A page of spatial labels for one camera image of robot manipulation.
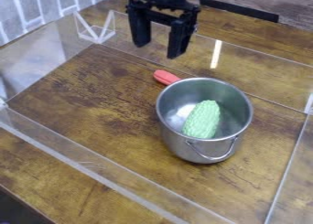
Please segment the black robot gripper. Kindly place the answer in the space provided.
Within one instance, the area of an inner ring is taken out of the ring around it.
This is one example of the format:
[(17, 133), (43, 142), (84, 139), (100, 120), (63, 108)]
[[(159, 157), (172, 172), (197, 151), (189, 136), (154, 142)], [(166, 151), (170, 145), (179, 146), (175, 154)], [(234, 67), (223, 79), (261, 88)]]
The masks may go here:
[[(182, 11), (179, 17), (154, 12), (152, 7), (159, 10)], [(167, 57), (170, 59), (181, 56), (187, 49), (190, 39), (197, 29), (197, 16), (199, 6), (187, 0), (128, 0), (127, 14), (131, 28), (132, 41), (140, 48), (150, 43), (150, 21), (170, 25)]]

